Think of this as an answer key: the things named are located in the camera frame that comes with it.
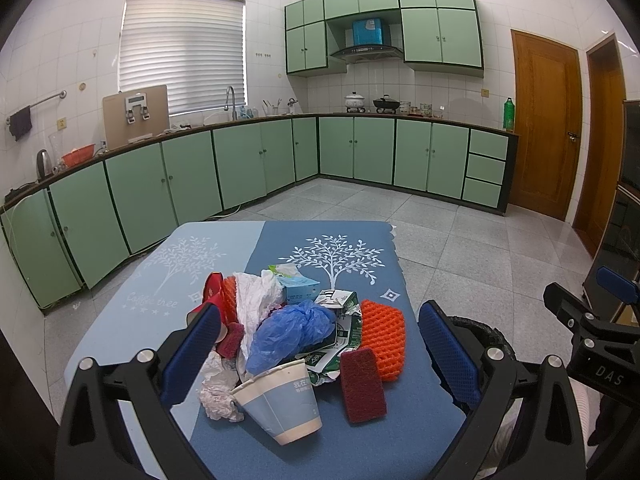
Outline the metal towel bar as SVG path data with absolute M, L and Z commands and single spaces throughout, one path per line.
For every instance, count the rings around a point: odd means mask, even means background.
M 39 106 L 41 104 L 44 104 L 44 103 L 47 103 L 47 102 L 50 102 L 50 101 L 56 100 L 56 99 L 64 100 L 66 98 L 66 96 L 67 96 L 67 91 L 66 90 L 61 90 L 58 93 L 52 94 L 52 96 L 47 96 L 46 98 L 43 98 L 43 99 L 41 99 L 41 100 L 39 100 L 39 101 L 37 101 L 35 103 L 29 104 L 28 107 L 29 108 L 34 108 L 36 106 Z M 16 110 L 12 114 L 9 114 L 9 116 L 6 118 L 6 123 L 9 124 L 11 122 L 11 118 L 13 116 L 15 116 L 15 115 L 21 114 L 21 112 L 22 112 L 22 109 L 20 108 L 19 110 Z

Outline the white tissue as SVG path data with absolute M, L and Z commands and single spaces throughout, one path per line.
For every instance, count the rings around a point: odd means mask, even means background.
M 203 381 L 198 398 L 207 417 L 225 419 L 232 424 L 244 420 L 244 414 L 234 404 L 231 391 L 239 382 L 233 360 L 224 359 L 215 350 L 209 352 L 201 369 Z

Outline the green bottle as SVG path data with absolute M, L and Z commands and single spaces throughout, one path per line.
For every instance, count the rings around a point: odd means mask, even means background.
M 503 129 L 506 131 L 512 131 L 514 129 L 515 122 L 515 105 L 511 98 L 507 98 L 503 104 Z

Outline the blue plastic bag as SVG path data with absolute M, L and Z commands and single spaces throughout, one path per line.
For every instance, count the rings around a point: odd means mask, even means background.
M 333 332 L 335 314 L 311 300 L 275 310 L 256 330 L 246 370 L 259 375 L 321 342 Z

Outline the dark red scouring pad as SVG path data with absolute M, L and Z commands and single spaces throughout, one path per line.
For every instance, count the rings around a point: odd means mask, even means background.
M 340 379 L 346 416 L 351 424 L 363 424 L 386 415 L 382 380 L 371 349 L 343 353 Z

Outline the red plastic basin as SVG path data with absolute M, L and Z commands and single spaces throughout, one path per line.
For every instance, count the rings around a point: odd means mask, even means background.
M 73 168 L 84 162 L 88 162 L 88 160 L 93 158 L 95 152 L 96 144 L 94 143 L 82 146 L 81 148 L 74 148 L 62 156 L 62 162 L 64 162 L 66 168 Z

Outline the white plastic bag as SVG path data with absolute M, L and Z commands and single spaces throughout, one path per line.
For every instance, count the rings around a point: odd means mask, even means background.
M 244 326 L 241 352 L 247 360 L 260 323 L 284 303 L 284 287 L 270 270 L 262 270 L 259 275 L 235 273 L 233 277 L 236 285 L 236 315 Z

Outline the crushed green milk carton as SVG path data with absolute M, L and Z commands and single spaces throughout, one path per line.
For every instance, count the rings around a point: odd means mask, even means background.
M 362 335 L 362 314 L 356 292 L 325 289 L 316 298 L 316 303 L 335 314 L 335 323 L 329 336 L 296 356 L 305 361 L 314 387 L 337 380 L 341 355 L 357 350 Z

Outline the wooden door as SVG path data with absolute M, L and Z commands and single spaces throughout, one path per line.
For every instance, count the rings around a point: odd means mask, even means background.
M 626 89 L 617 38 L 608 36 L 591 48 L 587 63 L 589 144 L 573 228 L 594 256 L 608 225 L 623 157 Z
M 510 202 L 563 220 L 572 197 L 582 128 L 578 52 L 512 30 L 518 151 Z

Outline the light blue tissue box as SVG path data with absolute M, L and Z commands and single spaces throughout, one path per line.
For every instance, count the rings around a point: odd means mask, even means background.
M 315 300 L 320 294 L 320 283 L 301 274 L 295 263 L 272 264 L 269 270 L 283 287 L 288 304 Z

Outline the dark hanging towel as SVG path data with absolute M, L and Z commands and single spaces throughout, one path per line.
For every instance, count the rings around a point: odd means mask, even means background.
M 15 141 L 21 140 L 32 130 L 32 111 L 27 105 L 9 117 L 9 132 Z

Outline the red plastic mesh bag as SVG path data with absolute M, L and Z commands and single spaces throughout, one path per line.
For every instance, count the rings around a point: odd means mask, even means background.
M 238 322 L 236 313 L 236 281 L 233 275 L 222 280 L 221 296 L 224 300 L 224 324 Z

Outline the blue white paper cup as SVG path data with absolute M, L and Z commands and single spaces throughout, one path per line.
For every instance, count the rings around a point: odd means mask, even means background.
M 231 396 L 280 445 L 303 439 L 322 427 L 304 360 L 270 368 L 234 388 Z

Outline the red paper cup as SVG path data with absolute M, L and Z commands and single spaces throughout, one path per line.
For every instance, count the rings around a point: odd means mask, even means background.
M 224 276 L 220 272 L 213 272 L 209 274 L 208 278 L 206 278 L 205 286 L 203 289 L 203 303 L 186 315 L 186 322 L 190 324 L 198 315 L 198 312 L 200 312 L 201 308 L 204 306 L 204 304 L 206 304 L 206 302 L 214 304 L 218 308 L 221 318 L 221 329 L 216 342 L 219 342 L 222 338 L 224 338 L 224 335 L 227 333 L 226 326 L 228 325 L 224 324 L 224 300 L 222 299 L 220 292 L 223 279 Z

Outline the orange foam fruit net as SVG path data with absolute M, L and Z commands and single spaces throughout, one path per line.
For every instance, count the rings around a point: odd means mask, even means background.
M 361 347 L 373 351 L 382 382 L 397 380 L 405 365 L 406 324 L 401 310 L 371 300 L 360 302 Z

